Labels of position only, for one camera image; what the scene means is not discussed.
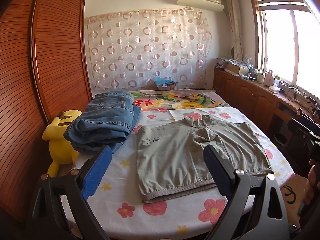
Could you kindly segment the cardboard box with blue cloth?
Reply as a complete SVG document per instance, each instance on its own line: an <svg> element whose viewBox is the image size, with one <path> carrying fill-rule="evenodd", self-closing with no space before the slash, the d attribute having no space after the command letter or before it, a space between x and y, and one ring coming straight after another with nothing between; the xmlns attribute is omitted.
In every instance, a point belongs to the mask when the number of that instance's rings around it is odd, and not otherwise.
<svg viewBox="0 0 320 240"><path fill-rule="evenodd" d="M156 76L153 81L158 90L175 90L177 87L177 83L172 78Z"/></svg>

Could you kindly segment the cardboard box on sideboard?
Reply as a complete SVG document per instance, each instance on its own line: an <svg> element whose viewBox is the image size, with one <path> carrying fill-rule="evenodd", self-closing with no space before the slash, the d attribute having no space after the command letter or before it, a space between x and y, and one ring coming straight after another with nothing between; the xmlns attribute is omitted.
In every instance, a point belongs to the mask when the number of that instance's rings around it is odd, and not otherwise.
<svg viewBox="0 0 320 240"><path fill-rule="evenodd" d="M247 76L248 72L249 72L249 68L241 67L241 66L238 66L238 65L230 63L230 62L228 63L227 69L230 72L234 73L235 75L245 75L245 76Z"/></svg>

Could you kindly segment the wooden louvered wardrobe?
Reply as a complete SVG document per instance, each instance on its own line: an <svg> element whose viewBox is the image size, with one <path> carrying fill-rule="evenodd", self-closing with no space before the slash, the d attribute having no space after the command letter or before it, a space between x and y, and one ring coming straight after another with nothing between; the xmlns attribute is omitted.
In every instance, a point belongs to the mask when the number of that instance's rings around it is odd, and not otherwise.
<svg viewBox="0 0 320 240"><path fill-rule="evenodd" d="M1 209L20 222L51 163L45 128L92 98L84 7L85 0L1 0Z"/></svg>

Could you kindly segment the grey-green shorts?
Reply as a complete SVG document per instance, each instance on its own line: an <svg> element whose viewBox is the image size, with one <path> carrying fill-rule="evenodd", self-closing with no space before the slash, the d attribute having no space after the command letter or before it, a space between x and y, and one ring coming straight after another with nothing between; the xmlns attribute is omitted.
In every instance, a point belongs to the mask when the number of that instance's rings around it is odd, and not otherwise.
<svg viewBox="0 0 320 240"><path fill-rule="evenodd" d="M143 202L154 203L215 187L203 150L212 145L234 169L254 176L271 164L249 124L203 115L169 124L143 126L137 133L137 174Z"/></svg>

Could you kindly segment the white floral towel blanket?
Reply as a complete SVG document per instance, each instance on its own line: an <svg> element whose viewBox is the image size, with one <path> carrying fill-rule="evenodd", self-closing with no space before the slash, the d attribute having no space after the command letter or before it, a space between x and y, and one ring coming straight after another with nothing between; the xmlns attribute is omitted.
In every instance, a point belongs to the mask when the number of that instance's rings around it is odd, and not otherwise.
<svg viewBox="0 0 320 240"><path fill-rule="evenodd" d="M109 237L116 239L186 239L208 232L217 222L227 199L218 189L193 193L156 203L143 203L136 171L137 132L143 126L156 127L185 116L249 124L262 144L279 187L295 173L270 139L239 110L232 107L145 111L123 146L113 155L95 195L88 198L96 219Z"/></svg>

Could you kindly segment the window with wooden frame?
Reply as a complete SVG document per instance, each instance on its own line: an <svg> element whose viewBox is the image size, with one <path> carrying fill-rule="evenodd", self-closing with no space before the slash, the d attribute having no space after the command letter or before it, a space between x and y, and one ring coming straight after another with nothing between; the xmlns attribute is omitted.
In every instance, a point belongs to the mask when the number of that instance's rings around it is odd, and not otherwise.
<svg viewBox="0 0 320 240"><path fill-rule="evenodd" d="M251 0L256 63L319 97L319 20L303 0Z"/></svg>

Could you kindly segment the circle patterned sheer curtain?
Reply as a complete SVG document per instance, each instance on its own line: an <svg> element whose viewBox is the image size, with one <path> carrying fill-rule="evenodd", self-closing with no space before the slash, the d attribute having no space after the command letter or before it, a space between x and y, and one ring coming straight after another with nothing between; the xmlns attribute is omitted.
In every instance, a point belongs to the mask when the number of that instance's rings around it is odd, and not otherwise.
<svg viewBox="0 0 320 240"><path fill-rule="evenodd" d="M150 89L160 81L207 87L212 34L203 13L191 9L114 12L85 19L93 92Z"/></svg>

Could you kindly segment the yellow plush toy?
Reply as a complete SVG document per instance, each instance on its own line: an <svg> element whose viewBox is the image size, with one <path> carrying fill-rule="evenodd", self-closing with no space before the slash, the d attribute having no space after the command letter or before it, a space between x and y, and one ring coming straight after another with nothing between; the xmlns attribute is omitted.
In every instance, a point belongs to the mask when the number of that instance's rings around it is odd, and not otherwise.
<svg viewBox="0 0 320 240"><path fill-rule="evenodd" d="M50 177L57 176L61 165L74 164L79 155L63 134L81 114L82 112L76 109L61 112L46 127L42 135L44 141L49 141L49 153L53 160L47 172Z"/></svg>

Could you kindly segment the pink bottle on sideboard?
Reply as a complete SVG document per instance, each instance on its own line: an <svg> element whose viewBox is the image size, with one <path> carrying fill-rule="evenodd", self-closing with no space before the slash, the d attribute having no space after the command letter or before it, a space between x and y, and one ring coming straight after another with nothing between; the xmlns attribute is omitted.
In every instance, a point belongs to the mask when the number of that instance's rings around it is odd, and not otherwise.
<svg viewBox="0 0 320 240"><path fill-rule="evenodd" d="M269 70L264 78L264 85L270 87L274 85L274 76L273 76L273 70Z"/></svg>

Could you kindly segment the folded blue jeans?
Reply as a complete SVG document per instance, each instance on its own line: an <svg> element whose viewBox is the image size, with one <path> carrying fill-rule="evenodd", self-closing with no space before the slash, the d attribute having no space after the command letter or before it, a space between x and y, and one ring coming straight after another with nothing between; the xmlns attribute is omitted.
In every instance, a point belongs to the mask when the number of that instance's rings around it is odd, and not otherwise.
<svg viewBox="0 0 320 240"><path fill-rule="evenodd" d="M97 94L63 136L80 153L96 154L106 146L115 153L135 128L140 113L128 92Z"/></svg>

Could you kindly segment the floral bed sheet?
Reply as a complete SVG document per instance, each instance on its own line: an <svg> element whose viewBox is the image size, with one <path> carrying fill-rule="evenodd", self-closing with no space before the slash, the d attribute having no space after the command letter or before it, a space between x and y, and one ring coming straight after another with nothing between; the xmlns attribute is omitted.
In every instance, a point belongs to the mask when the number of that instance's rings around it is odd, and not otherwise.
<svg viewBox="0 0 320 240"><path fill-rule="evenodd" d="M214 90L140 90L131 95L133 103L144 112L229 106Z"/></svg>

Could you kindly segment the wooden sideboard cabinet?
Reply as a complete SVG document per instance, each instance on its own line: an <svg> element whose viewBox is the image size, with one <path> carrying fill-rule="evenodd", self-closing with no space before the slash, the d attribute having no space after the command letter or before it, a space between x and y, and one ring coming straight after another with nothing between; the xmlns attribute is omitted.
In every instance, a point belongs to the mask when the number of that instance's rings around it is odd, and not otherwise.
<svg viewBox="0 0 320 240"><path fill-rule="evenodd" d="M284 94L274 94L265 85L245 80L221 69L214 69L213 87L230 106L240 110L269 139L295 118L297 111L312 117L312 106L302 106Z"/></svg>

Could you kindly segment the white jar on sideboard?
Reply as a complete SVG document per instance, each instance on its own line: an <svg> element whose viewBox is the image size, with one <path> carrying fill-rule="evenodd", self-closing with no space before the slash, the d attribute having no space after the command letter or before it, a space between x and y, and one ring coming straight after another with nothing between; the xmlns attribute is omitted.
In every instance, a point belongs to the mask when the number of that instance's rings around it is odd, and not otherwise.
<svg viewBox="0 0 320 240"><path fill-rule="evenodd" d="M257 81L258 81L260 84L263 84L263 83L264 83L264 78L265 78L265 74L264 74L264 73L258 73L258 74L257 74Z"/></svg>

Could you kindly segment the beige window curtain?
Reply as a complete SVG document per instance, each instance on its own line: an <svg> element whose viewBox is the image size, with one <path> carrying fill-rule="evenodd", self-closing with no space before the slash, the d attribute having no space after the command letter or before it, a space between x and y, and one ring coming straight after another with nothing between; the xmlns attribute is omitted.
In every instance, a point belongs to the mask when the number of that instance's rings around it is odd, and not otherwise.
<svg viewBox="0 0 320 240"><path fill-rule="evenodd" d="M242 27L239 0L226 0L226 3L232 29L233 59L242 61L244 55L241 44Z"/></svg>

